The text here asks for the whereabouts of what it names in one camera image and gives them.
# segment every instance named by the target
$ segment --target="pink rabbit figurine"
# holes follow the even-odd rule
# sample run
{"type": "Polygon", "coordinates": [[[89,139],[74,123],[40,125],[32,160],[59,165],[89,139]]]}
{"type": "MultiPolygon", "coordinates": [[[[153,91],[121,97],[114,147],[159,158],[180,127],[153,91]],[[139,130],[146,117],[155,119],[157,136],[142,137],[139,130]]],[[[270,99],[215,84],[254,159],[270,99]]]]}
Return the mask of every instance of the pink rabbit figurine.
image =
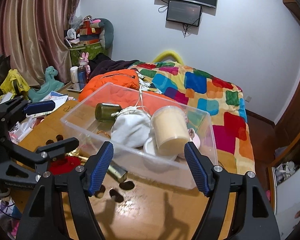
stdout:
{"type": "Polygon", "coordinates": [[[90,66],[89,66],[89,53],[82,53],[82,56],[79,58],[79,66],[83,66],[86,68],[87,76],[89,76],[90,73],[90,66]]]}

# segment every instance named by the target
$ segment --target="curtain fold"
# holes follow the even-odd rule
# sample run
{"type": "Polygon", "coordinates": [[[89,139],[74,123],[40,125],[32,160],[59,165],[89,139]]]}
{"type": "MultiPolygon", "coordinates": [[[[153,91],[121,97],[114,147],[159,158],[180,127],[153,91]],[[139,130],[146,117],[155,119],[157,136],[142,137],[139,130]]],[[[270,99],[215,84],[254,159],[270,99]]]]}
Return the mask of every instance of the curtain fold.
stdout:
{"type": "Polygon", "coordinates": [[[0,3],[0,54],[11,56],[31,86],[44,83],[52,65],[58,79],[70,81],[70,54],[64,43],[68,17],[79,0],[2,0],[0,3]]]}

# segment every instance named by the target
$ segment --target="clear storage bin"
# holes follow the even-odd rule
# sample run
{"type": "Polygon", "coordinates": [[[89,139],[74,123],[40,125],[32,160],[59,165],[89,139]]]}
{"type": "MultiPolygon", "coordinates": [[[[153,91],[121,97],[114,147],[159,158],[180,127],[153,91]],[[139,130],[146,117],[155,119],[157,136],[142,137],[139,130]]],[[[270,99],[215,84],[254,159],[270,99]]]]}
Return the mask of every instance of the clear storage bin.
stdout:
{"type": "MultiPolygon", "coordinates": [[[[210,158],[214,165],[218,164],[217,150],[213,135],[211,118],[208,112],[180,104],[154,95],[142,93],[143,104],[152,115],[163,106],[177,106],[188,118],[187,127],[194,128],[200,138],[199,151],[210,158]]],[[[98,103],[119,104],[122,108],[134,106],[139,99],[139,91],[112,83],[107,83],[67,113],[61,122],[64,124],[66,136],[78,138],[80,151],[87,155],[98,152],[105,141],[114,145],[113,160],[128,172],[142,178],[157,182],[192,189],[195,183],[185,159],[177,157],[175,161],[149,155],[141,148],[130,148],[116,143],[109,138],[113,123],[98,122],[95,119],[95,107],[98,103]]]]}

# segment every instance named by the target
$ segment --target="green glass jar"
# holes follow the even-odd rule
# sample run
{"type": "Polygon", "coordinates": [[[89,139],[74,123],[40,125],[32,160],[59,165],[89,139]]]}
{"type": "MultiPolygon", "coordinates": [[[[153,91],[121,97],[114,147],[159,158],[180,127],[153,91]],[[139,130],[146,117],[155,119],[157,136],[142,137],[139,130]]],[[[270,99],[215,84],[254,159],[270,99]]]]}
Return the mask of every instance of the green glass jar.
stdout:
{"type": "Polygon", "coordinates": [[[96,120],[99,122],[114,122],[116,116],[111,116],[116,112],[120,112],[122,110],[120,105],[115,104],[107,104],[107,103],[99,103],[96,106],[96,120]]]}

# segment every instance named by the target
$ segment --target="smartphone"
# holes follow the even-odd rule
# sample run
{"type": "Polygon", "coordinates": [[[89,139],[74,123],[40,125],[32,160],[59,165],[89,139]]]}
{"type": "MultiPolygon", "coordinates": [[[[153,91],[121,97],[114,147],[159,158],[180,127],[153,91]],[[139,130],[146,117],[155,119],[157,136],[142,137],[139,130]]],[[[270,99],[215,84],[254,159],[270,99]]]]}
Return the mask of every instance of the smartphone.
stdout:
{"type": "Polygon", "coordinates": [[[67,88],[68,91],[81,93],[86,84],[74,83],[70,87],[67,88]]]}

